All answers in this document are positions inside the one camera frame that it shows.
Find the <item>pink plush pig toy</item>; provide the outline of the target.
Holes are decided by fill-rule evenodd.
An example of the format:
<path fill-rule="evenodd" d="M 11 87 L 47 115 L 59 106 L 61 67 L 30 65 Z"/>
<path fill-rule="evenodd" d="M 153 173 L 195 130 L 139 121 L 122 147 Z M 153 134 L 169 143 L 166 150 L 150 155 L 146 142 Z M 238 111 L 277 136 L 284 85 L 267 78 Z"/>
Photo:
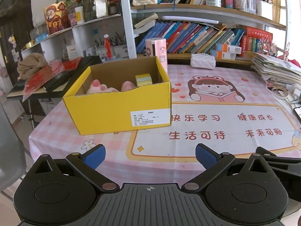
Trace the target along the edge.
<path fill-rule="evenodd" d="M 121 92 L 129 91 L 135 88 L 135 85 L 130 81 L 125 81 L 121 86 Z M 87 94 L 94 93 L 111 93 L 111 92 L 119 92 L 116 88 L 107 87 L 105 84 L 101 84 L 99 80 L 93 80 Z"/>

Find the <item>yellow cardboard box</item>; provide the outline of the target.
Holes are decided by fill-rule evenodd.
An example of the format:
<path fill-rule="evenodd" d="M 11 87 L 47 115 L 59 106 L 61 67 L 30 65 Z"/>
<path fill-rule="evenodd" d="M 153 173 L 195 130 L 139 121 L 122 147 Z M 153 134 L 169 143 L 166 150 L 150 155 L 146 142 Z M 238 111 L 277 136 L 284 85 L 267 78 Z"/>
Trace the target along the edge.
<path fill-rule="evenodd" d="M 137 87 L 136 75 L 149 73 L 153 84 Z M 119 92 L 87 94 L 93 80 Z M 121 92 L 125 81 L 135 88 Z M 87 67 L 63 96 L 81 135 L 123 132 L 171 125 L 171 82 L 157 57 L 142 57 Z"/>

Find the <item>pink checkered tablecloth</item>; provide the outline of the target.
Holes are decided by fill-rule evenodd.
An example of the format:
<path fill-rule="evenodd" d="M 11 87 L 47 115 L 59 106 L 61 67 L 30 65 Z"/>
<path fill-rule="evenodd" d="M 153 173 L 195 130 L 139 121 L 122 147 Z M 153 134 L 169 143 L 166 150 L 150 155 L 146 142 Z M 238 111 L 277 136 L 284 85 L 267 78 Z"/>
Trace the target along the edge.
<path fill-rule="evenodd" d="M 299 123 L 286 103 L 272 96 L 252 71 L 196 69 L 171 65 L 172 123 L 169 127 L 80 135 L 64 103 L 59 103 L 29 136 L 33 159 L 47 153 L 64 158 L 97 144 L 106 148 L 98 171 L 116 183 L 183 184 L 203 171 L 195 148 L 203 143 L 218 153 L 247 158 L 261 146 L 282 157 L 300 157 Z M 219 76 L 244 96 L 242 103 L 203 103 L 189 97 L 194 76 Z"/>

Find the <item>grey plastic chair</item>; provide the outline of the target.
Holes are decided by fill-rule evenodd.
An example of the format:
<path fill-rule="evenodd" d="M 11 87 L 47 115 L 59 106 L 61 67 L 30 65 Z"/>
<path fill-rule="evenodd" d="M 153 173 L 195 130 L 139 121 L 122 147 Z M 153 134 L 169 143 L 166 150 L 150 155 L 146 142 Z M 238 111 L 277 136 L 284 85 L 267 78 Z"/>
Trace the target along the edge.
<path fill-rule="evenodd" d="M 1 105 L 0 129 L 1 191 L 13 185 L 26 173 L 24 145 L 13 129 Z"/>

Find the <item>clear tape roll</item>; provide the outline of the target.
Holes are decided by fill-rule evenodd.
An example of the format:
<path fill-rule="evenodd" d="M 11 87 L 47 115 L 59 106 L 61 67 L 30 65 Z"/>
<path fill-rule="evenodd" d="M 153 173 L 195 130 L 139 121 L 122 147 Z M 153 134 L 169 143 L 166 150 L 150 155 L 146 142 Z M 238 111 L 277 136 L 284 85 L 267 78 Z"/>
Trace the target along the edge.
<path fill-rule="evenodd" d="M 288 90 L 282 86 L 272 85 L 272 86 L 267 86 L 267 89 L 275 98 L 278 99 L 284 100 L 287 99 L 289 96 Z"/>

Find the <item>black keyboard piano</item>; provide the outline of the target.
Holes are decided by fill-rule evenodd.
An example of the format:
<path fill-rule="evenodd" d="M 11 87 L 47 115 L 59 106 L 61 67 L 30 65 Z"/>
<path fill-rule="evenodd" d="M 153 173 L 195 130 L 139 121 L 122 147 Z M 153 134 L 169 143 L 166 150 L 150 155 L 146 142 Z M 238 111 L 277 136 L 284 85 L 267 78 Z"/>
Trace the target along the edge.
<path fill-rule="evenodd" d="M 87 67 L 101 64 L 101 62 L 102 61 L 99 56 L 82 57 L 76 70 L 59 74 L 36 90 L 27 100 L 63 97 L 78 77 L 87 69 Z M 22 101 L 25 83 L 26 82 L 22 80 L 18 81 L 7 95 L 7 99 Z"/>

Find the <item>white quilted pouch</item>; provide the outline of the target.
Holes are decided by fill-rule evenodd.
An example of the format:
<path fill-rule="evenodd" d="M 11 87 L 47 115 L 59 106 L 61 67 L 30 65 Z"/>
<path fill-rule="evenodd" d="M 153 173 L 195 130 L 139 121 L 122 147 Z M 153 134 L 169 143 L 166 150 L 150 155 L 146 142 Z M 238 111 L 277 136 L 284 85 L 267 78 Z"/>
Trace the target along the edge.
<path fill-rule="evenodd" d="M 216 60 L 214 56 L 208 54 L 191 54 L 190 65 L 193 68 L 214 69 Z"/>

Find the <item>white orange boxes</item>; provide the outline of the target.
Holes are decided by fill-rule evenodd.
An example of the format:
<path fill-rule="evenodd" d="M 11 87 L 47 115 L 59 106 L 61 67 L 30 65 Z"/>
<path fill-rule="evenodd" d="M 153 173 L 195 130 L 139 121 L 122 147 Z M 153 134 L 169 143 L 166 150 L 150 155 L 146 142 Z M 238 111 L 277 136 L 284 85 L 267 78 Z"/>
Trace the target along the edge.
<path fill-rule="evenodd" d="M 216 59 L 235 60 L 237 55 L 240 55 L 242 48 L 235 45 L 215 44 L 215 48 L 210 50 L 210 55 Z"/>

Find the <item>red bottle in holder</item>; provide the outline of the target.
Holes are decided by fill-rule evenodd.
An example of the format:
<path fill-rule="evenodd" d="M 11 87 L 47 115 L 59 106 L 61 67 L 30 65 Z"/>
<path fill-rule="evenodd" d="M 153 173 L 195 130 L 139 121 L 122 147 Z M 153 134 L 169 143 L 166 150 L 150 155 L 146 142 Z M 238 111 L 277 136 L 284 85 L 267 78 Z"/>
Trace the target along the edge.
<path fill-rule="evenodd" d="M 109 40 L 109 35 L 105 34 L 104 35 L 104 44 L 107 52 L 107 58 L 111 59 L 112 58 L 112 52 L 111 52 L 111 46 L 110 46 L 110 40 Z"/>

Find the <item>brown folded cloth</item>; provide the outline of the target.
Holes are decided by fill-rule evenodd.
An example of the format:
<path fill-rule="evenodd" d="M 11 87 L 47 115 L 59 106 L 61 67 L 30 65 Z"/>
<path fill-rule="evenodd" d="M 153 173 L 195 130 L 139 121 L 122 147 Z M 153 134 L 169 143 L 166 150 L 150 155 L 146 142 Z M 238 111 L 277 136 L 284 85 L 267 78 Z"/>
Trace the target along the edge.
<path fill-rule="evenodd" d="M 25 59 L 18 63 L 17 72 L 19 73 L 19 80 L 28 80 L 36 72 L 47 66 L 48 62 L 46 61 L 43 54 L 32 53 L 29 54 Z"/>

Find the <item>red boxed book set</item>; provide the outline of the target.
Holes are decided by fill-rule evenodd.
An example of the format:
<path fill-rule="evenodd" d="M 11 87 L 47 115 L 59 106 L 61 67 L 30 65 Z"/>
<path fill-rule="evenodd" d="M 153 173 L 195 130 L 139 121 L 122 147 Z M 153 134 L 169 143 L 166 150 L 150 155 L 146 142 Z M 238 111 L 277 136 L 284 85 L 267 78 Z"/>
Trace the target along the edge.
<path fill-rule="evenodd" d="M 269 50 L 271 47 L 272 33 L 256 27 L 239 26 L 238 28 L 243 31 L 243 36 L 240 40 L 241 57 L 246 57 L 246 52 L 264 54 L 264 51 Z"/>

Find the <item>pink cylindrical tissue box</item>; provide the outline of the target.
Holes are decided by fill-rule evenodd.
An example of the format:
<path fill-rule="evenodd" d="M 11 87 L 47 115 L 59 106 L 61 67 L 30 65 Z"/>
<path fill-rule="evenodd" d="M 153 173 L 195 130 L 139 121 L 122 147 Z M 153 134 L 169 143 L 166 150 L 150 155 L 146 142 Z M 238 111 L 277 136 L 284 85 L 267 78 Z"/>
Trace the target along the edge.
<path fill-rule="evenodd" d="M 165 38 L 148 38 L 145 40 L 145 53 L 148 57 L 158 57 L 164 70 L 168 72 L 167 45 Z"/>

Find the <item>row of leaning books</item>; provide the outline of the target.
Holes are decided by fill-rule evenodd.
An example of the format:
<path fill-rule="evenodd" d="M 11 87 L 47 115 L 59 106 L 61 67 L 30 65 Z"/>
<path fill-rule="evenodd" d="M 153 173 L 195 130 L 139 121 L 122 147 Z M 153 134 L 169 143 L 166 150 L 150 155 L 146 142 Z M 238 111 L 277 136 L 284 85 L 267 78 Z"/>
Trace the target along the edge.
<path fill-rule="evenodd" d="M 170 54 L 208 54 L 216 49 L 217 44 L 239 46 L 245 32 L 240 28 L 219 29 L 200 22 L 156 21 L 154 26 L 142 33 L 144 37 L 136 45 L 136 52 L 146 52 L 147 39 L 164 38 Z"/>

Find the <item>fortune god figure box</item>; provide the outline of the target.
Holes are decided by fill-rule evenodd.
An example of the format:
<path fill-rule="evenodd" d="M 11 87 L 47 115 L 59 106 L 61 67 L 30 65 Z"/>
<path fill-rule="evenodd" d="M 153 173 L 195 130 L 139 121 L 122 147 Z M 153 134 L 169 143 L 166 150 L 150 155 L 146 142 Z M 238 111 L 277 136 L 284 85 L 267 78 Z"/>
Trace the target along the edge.
<path fill-rule="evenodd" d="M 67 5 L 64 2 L 57 2 L 44 10 L 44 18 L 49 35 L 70 27 Z"/>

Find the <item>white bookshelf frame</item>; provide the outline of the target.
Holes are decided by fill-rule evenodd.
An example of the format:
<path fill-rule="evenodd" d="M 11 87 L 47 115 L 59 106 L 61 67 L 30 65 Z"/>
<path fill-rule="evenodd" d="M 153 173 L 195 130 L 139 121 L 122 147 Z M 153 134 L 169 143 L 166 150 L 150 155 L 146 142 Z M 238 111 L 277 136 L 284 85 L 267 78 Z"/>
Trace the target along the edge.
<path fill-rule="evenodd" d="M 55 2 L 56 0 L 31 0 L 32 21 L 34 26 L 38 26 L 45 22 L 44 10 Z M 137 54 L 132 16 L 136 14 L 148 15 L 151 13 L 157 13 L 159 17 L 195 17 L 209 19 L 210 21 L 218 21 L 220 24 L 240 24 L 260 29 L 273 27 L 281 31 L 287 31 L 287 26 L 283 24 L 259 15 L 235 9 L 190 4 L 157 4 L 132 7 L 129 0 L 121 0 L 121 12 L 118 15 L 97 18 L 59 31 L 54 35 L 48 36 L 48 38 L 41 42 L 34 44 L 31 48 L 22 51 L 22 55 L 26 56 L 31 52 L 41 51 L 48 61 L 62 57 L 63 49 L 60 40 L 65 33 L 69 33 L 72 35 L 77 47 L 77 52 L 81 56 L 83 55 L 83 50 L 85 48 L 91 47 L 94 44 L 94 40 L 92 39 L 92 24 L 107 19 L 109 20 L 109 24 L 106 28 L 102 29 L 102 32 L 124 32 L 129 56 L 130 58 L 135 58 Z"/>

